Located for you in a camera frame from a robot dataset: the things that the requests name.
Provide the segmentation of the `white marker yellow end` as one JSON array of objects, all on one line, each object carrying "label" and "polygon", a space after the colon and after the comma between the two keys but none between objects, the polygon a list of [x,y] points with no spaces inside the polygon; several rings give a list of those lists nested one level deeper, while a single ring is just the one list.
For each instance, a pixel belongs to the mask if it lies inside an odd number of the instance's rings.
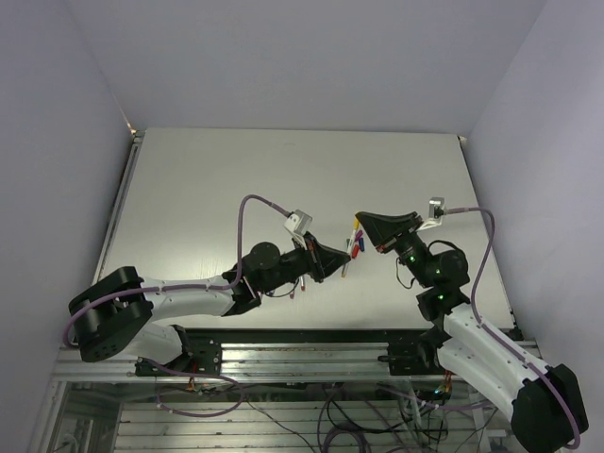
[{"label": "white marker yellow end", "polygon": [[354,228],[354,223],[353,223],[352,233],[351,233],[351,235],[349,237],[349,239],[350,239],[351,242],[350,242],[350,245],[346,248],[346,253],[347,253],[347,256],[348,256],[348,261],[344,264],[344,266],[342,268],[342,272],[341,272],[341,277],[342,278],[346,277],[349,263],[350,263],[350,261],[352,261],[352,251],[353,251],[353,248],[354,248],[355,243],[356,243],[355,236],[356,236],[356,233],[357,233],[358,230],[359,230],[358,228],[357,229]]}]

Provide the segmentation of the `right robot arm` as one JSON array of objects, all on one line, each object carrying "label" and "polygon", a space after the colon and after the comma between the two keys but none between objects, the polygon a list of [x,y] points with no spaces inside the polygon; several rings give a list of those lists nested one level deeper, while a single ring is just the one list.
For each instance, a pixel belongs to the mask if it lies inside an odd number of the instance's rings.
[{"label": "right robot arm", "polygon": [[416,299],[432,327],[415,352],[417,365],[430,374],[443,368],[478,390],[528,452],[578,449],[589,422],[576,374],[529,353],[478,311],[476,296],[462,290],[479,281],[465,253],[453,243],[433,253],[419,236],[424,221],[416,212],[359,211],[356,219],[377,252],[395,252],[424,290]]}]

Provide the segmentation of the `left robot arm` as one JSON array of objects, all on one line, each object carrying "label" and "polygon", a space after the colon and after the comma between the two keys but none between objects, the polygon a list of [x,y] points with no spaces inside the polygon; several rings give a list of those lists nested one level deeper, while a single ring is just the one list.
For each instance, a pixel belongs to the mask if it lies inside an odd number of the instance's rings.
[{"label": "left robot arm", "polygon": [[349,261],[346,252],[322,245],[306,233],[287,253],[273,243],[257,243],[241,264],[208,279],[158,280],[123,266],[70,302],[70,329],[85,362],[128,352],[181,375],[191,367],[193,352],[186,329],[166,325],[166,320],[242,315],[278,288],[301,277],[321,283]]}]

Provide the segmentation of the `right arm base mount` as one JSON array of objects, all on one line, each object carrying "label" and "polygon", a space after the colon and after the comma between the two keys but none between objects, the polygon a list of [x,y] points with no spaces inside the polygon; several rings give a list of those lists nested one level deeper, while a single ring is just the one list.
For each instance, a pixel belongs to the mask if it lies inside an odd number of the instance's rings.
[{"label": "right arm base mount", "polygon": [[428,330],[388,331],[386,352],[377,361],[388,365],[390,375],[436,376],[443,375],[445,369],[437,358],[437,350],[450,336],[433,327]]}]

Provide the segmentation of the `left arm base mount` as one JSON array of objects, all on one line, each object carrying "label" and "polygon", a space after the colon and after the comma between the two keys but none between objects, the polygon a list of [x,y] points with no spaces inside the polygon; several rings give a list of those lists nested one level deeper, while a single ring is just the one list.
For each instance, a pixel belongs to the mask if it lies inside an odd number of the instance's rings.
[{"label": "left arm base mount", "polygon": [[223,349],[220,343],[197,329],[184,327],[146,327],[140,344],[135,345],[137,377],[165,377],[176,371],[177,376],[204,374],[216,377],[221,372]]}]

